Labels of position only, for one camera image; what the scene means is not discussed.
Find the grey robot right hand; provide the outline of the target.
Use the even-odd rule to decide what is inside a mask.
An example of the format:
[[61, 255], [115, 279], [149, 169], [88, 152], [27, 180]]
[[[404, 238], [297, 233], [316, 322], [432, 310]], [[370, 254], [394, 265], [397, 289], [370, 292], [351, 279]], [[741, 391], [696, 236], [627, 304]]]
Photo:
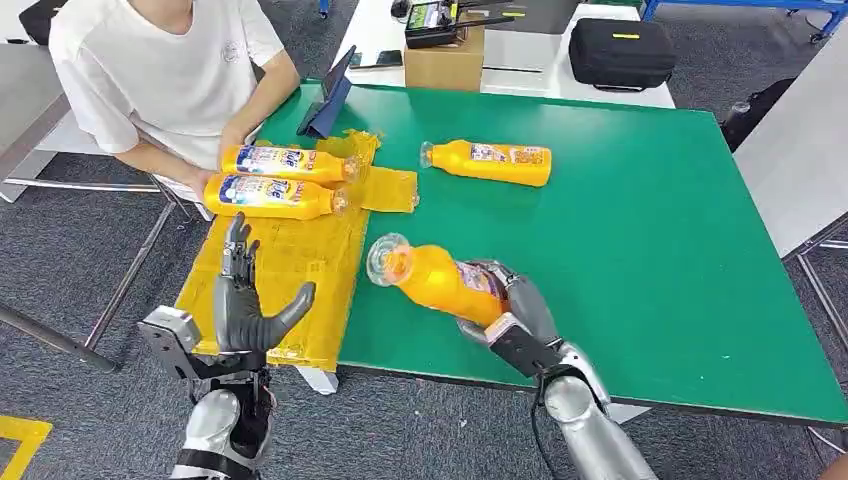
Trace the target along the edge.
[[537, 286], [524, 274], [496, 260], [473, 260], [495, 281], [497, 292], [505, 301], [505, 313], [490, 327], [456, 318], [456, 325], [466, 338], [493, 348], [505, 347], [513, 340], [557, 350], [563, 343], [554, 317]]

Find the person's right hand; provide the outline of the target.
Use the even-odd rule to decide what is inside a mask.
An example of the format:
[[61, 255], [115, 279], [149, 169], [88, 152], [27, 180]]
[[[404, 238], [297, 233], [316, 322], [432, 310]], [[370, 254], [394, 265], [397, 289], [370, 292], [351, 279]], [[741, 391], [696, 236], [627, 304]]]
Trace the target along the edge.
[[184, 183], [192, 190], [198, 201], [203, 203], [205, 188], [214, 175], [214, 171], [192, 167], [189, 169]]

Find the person's left hand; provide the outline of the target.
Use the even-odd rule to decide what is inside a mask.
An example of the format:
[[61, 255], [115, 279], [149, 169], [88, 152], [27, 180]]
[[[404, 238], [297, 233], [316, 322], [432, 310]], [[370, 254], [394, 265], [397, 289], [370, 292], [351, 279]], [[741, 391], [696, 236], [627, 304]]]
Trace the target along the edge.
[[245, 130], [242, 126], [236, 124], [226, 125], [220, 138], [218, 158], [222, 158], [230, 147], [243, 145], [251, 132], [251, 129]]

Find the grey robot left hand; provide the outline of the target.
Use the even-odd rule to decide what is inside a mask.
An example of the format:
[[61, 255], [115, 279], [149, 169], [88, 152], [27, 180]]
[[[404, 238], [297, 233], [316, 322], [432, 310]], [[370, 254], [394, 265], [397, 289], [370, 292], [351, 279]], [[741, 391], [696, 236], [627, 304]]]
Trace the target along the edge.
[[265, 316], [256, 289], [256, 257], [260, 242], [249, 241], [251, 226], [237, 213], [227, 227], [221, 272], [214, 287], [214, 325], [222, 354], [266, 353], [277, 347], [313, 306], [317, 285], [301, 285], [278, 313]]

